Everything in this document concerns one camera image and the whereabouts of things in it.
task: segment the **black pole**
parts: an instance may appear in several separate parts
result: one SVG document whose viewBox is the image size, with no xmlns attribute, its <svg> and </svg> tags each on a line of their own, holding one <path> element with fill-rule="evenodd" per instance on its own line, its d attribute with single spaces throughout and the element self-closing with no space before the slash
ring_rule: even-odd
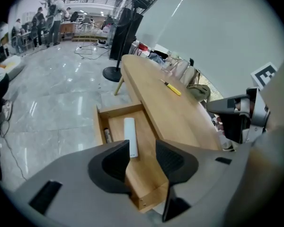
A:
<svg viewBox="0 0 284 227">
<path fill-rule="evenodd" d="M 133 24 L 133 21 L 134 21 L 135 15 L 136 15 L 136 11 L 137 11 L 137 9 L 134 9 L 134 10 L 133 10 L 132 19 L 130 20 L 129 24 L 128 24 L 127 27 L 126 27 L 126 34 L 125 34 L 123 43 L 122 43 L 122 45 L 121 45 L 121 48 L 120 48 L 120 50 L 119 50 L 117 66 L 116 66 L 116 67 L 106 67 L 106 68 L 102 71 L 102 75 L 103 75 L 107 80 L 114 81 L 114 82 L 118 82 L 118 81 L 120 81 L 120 79 L 121 79 L 121 76 L 122 76 L 122 75 L 121 75 L 121 70 L 119 70 L 119 65 L 120 65 L 120 61 L 121 61 L 122 55 L 123 55 L 124 46 L 125 46 L 125 44 L 126 44 L 126 40 L 127 40 L 129 31 L 130 31 L 130 28 L 131 28 L 131 26 L 132 26 L 132 24 Z"/>
</svg>

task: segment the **table leg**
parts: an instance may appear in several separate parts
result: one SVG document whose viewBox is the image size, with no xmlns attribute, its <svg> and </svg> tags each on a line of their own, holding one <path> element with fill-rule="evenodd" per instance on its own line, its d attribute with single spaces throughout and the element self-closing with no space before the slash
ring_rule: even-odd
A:
<svg viewBox="0 0 284 227">
<path fill-rule="evenodd" d="M 122 77 L 120 78 L 120 81 L 119 81 L 119 83 L 118 83 L 118 86 L 117 86 L 117 88 L 116 88 L 116 90 L 115 90 L 115 93 L 114 93 L 115 96 L 118 94 L 118 91 L 119 91 L 119 89 L 120 89 L 120 87 L 121 87 L 121 85 L 122 85 L 123 82 L 124 82 L 124 79 L 123 79 L 123 76 L 122 76 Z"/>
</svg>

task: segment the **standing fan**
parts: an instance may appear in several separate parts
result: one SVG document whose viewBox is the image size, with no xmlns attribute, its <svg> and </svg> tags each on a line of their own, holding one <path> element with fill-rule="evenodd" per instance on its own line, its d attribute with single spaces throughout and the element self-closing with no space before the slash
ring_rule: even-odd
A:
<svg viewBox="0 0 284 227">
<path fill-rule="evenodd" d="M 103 76 L 110 81 L 118 82 L 121 78 L 119 68 L 121 57 L 123 55 L 124 45 L 130 31 L 135 15 L 145 13 L 157 0 L 117 0 L 113 11 L 112 18 L 116 26 L 126 26 L 124 41 L 120 47 L 118 62 L 116 67 L 107 67 L 103 70 Z"/>
</svg>

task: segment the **glossy floor tile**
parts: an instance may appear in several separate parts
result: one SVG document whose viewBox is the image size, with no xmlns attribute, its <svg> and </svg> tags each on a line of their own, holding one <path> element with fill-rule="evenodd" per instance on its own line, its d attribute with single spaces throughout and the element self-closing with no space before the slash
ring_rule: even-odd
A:
<svg viewBox="0 0 284 227">
<path fill-rule="evenodd" d="M 74 53 L 91 52 L 78 49 L 79 45 L 88 43 L 39 47 L 23 57 L 26 67 L 9 84 L 5 98 L 14 103 L 5 138 L 10 149 L 0 139 L 0 151 L 2 184 L 11 191 L 58 157 L 96 146 L 95 105 L 131 101 L 125 83 L 114 96 L 117 83 L 102 76 L 104 68 L 116 65 L 107 49 L 83 55 L 89 60 Z"/>
</svg>

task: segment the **fan base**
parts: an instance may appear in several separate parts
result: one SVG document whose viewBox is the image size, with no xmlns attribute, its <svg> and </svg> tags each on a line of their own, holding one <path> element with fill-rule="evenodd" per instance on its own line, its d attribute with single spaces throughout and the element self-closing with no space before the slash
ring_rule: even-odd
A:
<svg viewBox="0 0 284 227">
<path fill-rule="evenodd" d="M 102 75 L 110 81 L 119 82 L 121 79 L 121 69 L 117 67 L 106 67 Z"/>
</svg>

